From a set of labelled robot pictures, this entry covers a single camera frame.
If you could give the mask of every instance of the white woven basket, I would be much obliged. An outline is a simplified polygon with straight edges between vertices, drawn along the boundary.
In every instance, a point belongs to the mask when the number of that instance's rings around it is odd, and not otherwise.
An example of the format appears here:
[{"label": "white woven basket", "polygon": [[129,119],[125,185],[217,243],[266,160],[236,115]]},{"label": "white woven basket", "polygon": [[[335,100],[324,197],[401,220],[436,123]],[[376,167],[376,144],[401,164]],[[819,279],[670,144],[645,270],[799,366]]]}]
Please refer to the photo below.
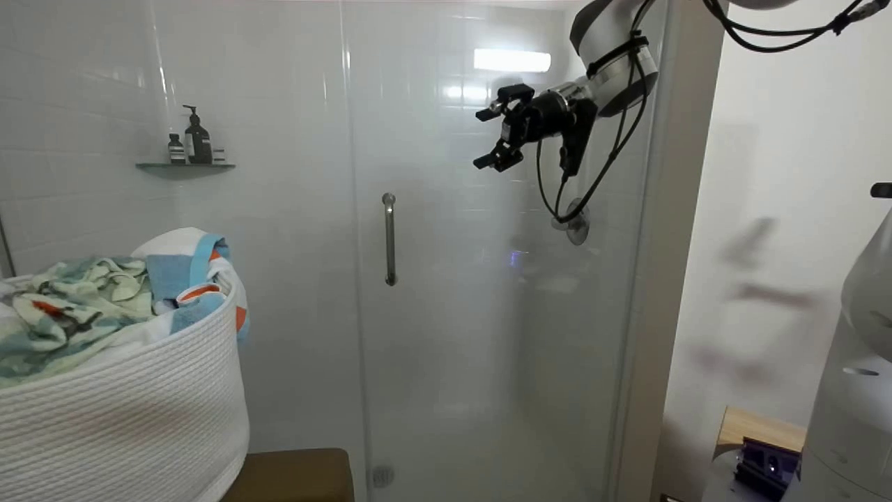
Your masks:
[{"label": "white woven basket", "polygon": [[2,502],[221,498],[246,451],[231,299],[135,358],[0,391]]}]

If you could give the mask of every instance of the glass shower door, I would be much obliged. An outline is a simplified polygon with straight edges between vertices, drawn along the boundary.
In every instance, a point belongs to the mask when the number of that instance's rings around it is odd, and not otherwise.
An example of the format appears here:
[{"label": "glass shower door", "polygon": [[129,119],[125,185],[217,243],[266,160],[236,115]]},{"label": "glass shower door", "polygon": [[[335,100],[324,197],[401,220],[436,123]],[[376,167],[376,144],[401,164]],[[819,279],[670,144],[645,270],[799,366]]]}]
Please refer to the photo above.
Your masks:
[{"label": "glass shower door", "polygon": [[583,72],[567,41],[574,5],[542,5],[342,12],[376,502],[600,502],[607,491],[646,144],[614,185],[614,206],[597,206],[614,210],[597,220],[614,235],[581,247],[546,220],[533,161],[501,175],[470,167],[500,137],[475,119],[497,83]]}]

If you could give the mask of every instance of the shower enclosure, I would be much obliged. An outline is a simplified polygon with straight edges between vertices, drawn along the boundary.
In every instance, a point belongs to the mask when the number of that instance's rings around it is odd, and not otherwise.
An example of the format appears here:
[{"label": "shower enclosure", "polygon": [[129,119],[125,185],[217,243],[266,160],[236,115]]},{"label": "shower enclosure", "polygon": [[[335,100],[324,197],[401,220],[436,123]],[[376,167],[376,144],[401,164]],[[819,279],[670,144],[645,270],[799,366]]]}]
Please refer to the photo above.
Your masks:
[{"label": "shower enclosure", "polygon": [[[638,464],[631,444],[657,441],[671,344],[649,346],[646,363],[634,355],[649,344],[634,341],[645,313],[634,299],[681,288],[642,261],[684,264],[702,147],[691,123],[707,108],[691,119],[667,105],[681,74],[663,77],[589,210],[583,245],[546,217],[533,160],[509,172],[470,167],[500,137],[475,119],[500,83],[583,74],[569,45],[581,5],[0,0],[9,253],[27,273],[123,253],[172,226],[222,232],[250,292],[242,367],[256,451],[346,450],[356,498],[373,502],[615,498],[620,482],[646,482],[646,454]],[[645,28],[657,55],[670,20],[684,13],[657,2]],[[182,102],[199,105],[234,171],[135,167],[185,127]],[[597,126],[569,197],[614,127]],[[660,213],[654,164],[670,157],[691,172],[670,186],[684,206]],[[555,164],[546,141],[550,193]],[[646,239],[681,245],[663,261],[642,257]],[[654,299],[645,317],[671,331],[675,302]],[[645,482],[627,482],[634,464]]]}]

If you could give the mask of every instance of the shower door handle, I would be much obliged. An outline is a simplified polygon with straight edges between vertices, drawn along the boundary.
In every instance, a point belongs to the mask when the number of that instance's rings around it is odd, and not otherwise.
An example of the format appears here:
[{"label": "shower door handle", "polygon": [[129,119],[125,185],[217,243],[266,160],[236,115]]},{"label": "shower door handle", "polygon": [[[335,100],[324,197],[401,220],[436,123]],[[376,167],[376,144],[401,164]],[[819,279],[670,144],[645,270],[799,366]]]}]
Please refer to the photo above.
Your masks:
[{"label": "shower door handle", "polygon": [[397,194],[385,193],[385,252],[388,252],[388,288],[397,288]]}]

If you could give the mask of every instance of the soap dispenser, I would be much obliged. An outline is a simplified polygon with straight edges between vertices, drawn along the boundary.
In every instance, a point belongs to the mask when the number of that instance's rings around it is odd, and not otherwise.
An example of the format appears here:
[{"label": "soap dispenser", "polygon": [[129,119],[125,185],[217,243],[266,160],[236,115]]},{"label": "soap dispenser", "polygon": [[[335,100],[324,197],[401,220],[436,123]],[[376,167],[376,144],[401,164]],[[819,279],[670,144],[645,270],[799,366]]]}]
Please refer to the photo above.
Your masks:
[{"label": "soap dispenser", "polygon": [[190,127],[186,127],[186,153],[193,164],[211,164],[211,134],[200,126],[199,105],[190,108]]}]

